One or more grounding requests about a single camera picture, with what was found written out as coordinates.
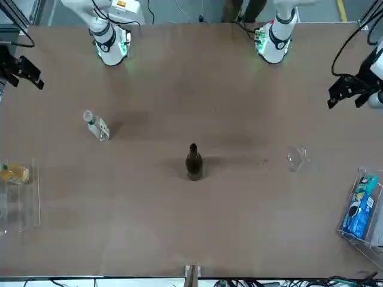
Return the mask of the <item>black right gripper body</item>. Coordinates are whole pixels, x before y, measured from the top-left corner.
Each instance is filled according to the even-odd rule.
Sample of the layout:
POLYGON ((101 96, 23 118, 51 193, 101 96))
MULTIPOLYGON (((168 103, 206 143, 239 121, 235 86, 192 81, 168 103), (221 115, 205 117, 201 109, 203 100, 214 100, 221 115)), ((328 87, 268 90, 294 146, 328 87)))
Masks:
POLYGON ((1 78, 11 78, 17 71, 18 58, 14 57, 6 45, 1 44, 0 51, 1 78))

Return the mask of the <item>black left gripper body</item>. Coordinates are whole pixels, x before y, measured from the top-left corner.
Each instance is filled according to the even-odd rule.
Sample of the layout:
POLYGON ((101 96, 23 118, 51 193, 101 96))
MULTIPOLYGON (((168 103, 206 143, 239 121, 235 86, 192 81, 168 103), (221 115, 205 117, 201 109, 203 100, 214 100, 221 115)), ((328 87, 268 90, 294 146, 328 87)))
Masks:
POLYGON ((362 87, 365 90, 379 90, 381 88, 380 78, 370 69, 380 55, 381 53, 377 52, 377 50, 372 50, 360 65, 356 77, 360 80, 362 87))

